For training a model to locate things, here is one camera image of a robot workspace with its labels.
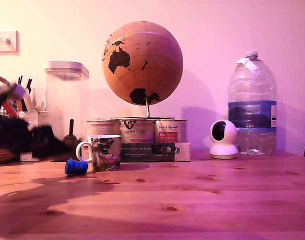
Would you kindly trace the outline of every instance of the blue cap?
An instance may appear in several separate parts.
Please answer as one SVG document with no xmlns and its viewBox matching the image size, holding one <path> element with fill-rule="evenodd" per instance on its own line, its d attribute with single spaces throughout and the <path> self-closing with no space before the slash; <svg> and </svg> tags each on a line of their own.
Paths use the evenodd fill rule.
<svg viewBox="0 0 305 240">
<path fill-rule="evenodd" d="M 83 161 L 76 161 L 69 158 L 66 161 L 66 165 L 64 167 L 64 173 L 68 176 L 71 174 L 85 174 L 88 170 L 88 163 Z"/>
</svg>

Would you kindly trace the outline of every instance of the wall plate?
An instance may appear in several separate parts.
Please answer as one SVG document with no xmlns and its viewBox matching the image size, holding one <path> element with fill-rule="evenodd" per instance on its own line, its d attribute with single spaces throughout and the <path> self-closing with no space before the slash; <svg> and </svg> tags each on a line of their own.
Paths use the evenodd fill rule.
<svg viewBox="0 0 305 240">
<path fill-rule="evenodd" d="M 18 52 L 18 32 L 0 31 L 0 53 L 17 53 Z"/>
</svg>

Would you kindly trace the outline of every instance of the water bottle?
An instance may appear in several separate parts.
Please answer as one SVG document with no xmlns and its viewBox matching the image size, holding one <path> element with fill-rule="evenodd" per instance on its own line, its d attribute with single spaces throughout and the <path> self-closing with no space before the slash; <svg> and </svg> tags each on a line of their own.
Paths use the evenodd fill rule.
<svg viewBox="0 0 305 240">
<path fill-rule="evenodd" d="M 228 118 L 237 128 L 234 142 L 243 155 L 271 154 L 276 148 L 276 80 L 258 59 L 246 52 L 236 62 L 228 88 Z"/>
</svg>

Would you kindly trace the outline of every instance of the white wall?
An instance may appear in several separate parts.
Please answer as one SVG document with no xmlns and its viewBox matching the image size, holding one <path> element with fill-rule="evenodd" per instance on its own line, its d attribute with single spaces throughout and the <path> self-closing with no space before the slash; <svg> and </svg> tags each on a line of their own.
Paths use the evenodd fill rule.
<svg viewBox="0 0 305 240">
<path fill-rule="evenodd" d="M 234 63 L 258 50 L 277 81 L 277 148 L 303 155 L 305 0 L 0 0 L 0 30 L 20 35 L 19 54 L 0 55 L 0 76 L 32 78 L 40 103 L 44 62 L 80 62 L 90 71 L 91 118 L 143 114 L 110 90 L 102 70 L 110 34 L 135 21 L 162 25 L 181 47 L 181 82 L 151 115 L 188 119 L 192 148 L 210 148 L 209 127 L 227 114 Z"/>
</svg>

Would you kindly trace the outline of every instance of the security camera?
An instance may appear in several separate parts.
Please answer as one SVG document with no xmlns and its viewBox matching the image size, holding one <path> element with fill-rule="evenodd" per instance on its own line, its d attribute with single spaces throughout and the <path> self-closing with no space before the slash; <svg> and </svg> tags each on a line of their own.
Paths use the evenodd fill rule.
<svg viewBox="0 0 305 240">
<path fill-rule="evenodd" d="M 234 145 L 236 136 L 237 129 L 231 121 L 215 121 L 210 127 L 210 137 L 214 142 L 209 150 L 211 156 L 215 159 L 235 158 L 238 154 L 238 149 Z"/>
</svg>

